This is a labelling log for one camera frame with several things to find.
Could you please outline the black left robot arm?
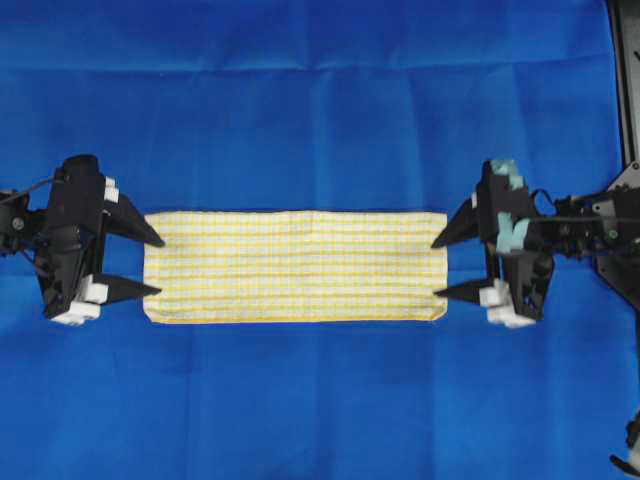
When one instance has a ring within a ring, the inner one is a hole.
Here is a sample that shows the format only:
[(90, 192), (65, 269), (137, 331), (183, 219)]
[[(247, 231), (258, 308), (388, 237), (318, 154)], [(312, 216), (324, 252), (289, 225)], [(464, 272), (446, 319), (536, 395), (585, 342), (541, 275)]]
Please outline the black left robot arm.
[(97, 319), (103, 306), (155, 296), (157, 287), (103, 271), (106, 239), (117, 235), (162, 248), (164, 240), (96, 156), (67, 158), (47, 179), (46, 207), (32, 210), (30, 192), (1, 193), (1, 254), (21, 254), (37, 276), (44, 316), (79, 326)]

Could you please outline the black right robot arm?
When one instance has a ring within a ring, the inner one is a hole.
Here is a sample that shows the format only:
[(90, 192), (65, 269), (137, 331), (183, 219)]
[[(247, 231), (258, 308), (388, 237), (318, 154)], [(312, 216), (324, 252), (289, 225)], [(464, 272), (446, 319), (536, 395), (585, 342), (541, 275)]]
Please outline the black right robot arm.
[(599, 277), (633, 308), (639, 306), (639, 167), (627, 167), (607, 188), (536, 206), (512, 159), (487, 160), (471, 196), (434, 240), (435, 249), (478, 239), (486, 275), (437, 291), (437, 296), (485, 308), (509, 328), (540, 321), (555, 258), (590, 258)]

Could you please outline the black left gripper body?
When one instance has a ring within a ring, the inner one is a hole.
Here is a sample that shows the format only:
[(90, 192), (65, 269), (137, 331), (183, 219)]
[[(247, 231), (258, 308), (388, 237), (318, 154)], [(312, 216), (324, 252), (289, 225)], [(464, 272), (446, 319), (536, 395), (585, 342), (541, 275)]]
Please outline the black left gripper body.
[(80, 326), (99, 317), (108, 287), (93, 281), (92, 256), (102, 234), (105, 202), (117, 198), (115, 181), (100, 172), (92, 154), (72, 156), (56, 169), (37, 247), (47, 319)]

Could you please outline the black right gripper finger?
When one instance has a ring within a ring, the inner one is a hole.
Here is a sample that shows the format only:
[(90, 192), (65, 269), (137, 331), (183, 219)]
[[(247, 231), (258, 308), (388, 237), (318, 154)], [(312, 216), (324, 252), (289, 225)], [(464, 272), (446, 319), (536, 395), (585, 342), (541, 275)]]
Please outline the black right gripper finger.
[(464, 301), (467, 303), (479, 305), (480, 291), (482, 289), (493, 286), (494, 280), (492, 278), (476, 279), (448, 286), (444, 289), (435, 291), (434, 294), (440, 298), (446, 298), (455, 301)]
[(478, 236), (476, 207), (471, 198), (466, 199), (452, 219), (432, 243), (434, 249), (449, 247)]

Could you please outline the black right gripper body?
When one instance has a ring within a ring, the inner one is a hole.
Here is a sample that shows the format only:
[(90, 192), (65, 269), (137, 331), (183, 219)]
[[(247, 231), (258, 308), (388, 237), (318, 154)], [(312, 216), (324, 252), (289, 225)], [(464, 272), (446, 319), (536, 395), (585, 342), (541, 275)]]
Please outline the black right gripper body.
[(521, 328), (542, 318), (554, 261), (537, 231), (540, 218), (523, 176), (512, 159), (483, 164), (474, 191), (480, 240), (492, 267), (479, 289), (479, 304), (492, 324)]

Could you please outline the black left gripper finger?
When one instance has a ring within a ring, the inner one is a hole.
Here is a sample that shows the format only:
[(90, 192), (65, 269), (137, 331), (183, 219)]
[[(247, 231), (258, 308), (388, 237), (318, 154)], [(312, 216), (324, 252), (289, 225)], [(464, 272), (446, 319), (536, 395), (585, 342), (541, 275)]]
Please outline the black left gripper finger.
[(157, 248), (165, 246), (164, 240), (126, 195), (119, 194), (116, 201), (106, 199), (104, 212), (104, 231), (106, 233)]
[(113, 304), (157, 295), (159, 288), (125, 277), (98, 273), (91, 276), (87, 300), (96, 304)]

